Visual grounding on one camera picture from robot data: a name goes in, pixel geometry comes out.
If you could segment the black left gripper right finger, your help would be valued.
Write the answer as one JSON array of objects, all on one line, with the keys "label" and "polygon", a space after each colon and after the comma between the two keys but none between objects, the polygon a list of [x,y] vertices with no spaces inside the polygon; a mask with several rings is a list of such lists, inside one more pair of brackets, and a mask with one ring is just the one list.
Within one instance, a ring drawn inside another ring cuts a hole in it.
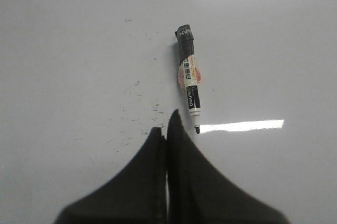
[{"label": "black left gripper right finger", "polygon": [[178,110],[167,128],[170,223],[289,223],[223,176],[200,152]]}]

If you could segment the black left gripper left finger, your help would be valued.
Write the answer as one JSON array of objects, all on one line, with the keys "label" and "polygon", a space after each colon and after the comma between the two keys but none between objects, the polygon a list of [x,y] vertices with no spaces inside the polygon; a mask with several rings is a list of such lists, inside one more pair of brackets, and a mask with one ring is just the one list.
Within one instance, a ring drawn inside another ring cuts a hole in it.
[{"label": "black left gripper left finger", "polygon": [[166,223],[166,140],[151,129],[133,159],[109,182],[65,207],[56,223]]}]

